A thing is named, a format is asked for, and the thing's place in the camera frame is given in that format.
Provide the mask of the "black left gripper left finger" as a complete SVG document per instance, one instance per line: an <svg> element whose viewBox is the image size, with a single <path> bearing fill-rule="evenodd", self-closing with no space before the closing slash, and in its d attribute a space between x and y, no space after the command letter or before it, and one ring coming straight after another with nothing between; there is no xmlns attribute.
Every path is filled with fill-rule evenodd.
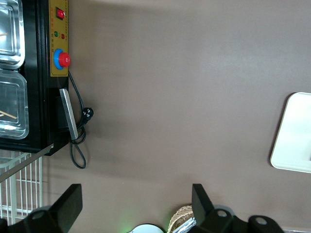
<svg viewBox="0 0 311 233"><path fill-rule="evenodd" d="M24 220L27 233L67 233L83 208L82 186L72 184L51 206L32 212Z"/></svg>

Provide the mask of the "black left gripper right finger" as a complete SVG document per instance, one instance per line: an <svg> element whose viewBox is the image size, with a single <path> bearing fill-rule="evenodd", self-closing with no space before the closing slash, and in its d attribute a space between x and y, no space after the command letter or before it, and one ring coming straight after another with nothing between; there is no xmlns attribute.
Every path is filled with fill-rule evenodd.
<svg viewBox="0 0 311 233"><path fill-rule="evenodd" d="M192 185L192 211L196 225L192 233L229 233L233 215L224 208L215 208L201 184Z"/></svg>

